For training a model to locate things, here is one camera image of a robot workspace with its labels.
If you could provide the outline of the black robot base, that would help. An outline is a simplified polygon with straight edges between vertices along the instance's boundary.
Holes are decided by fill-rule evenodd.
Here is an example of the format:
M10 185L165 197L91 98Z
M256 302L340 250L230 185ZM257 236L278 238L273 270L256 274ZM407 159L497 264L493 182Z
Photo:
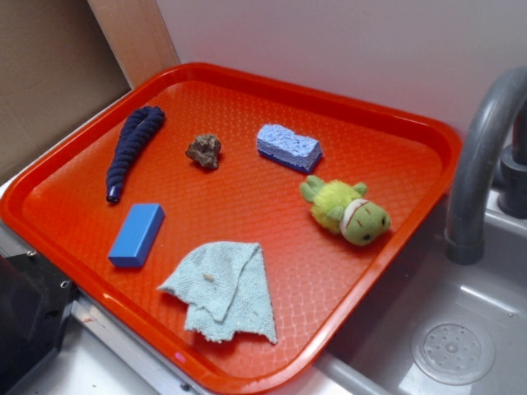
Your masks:
M76 287L41 254L1 258L1 393L59 354Z

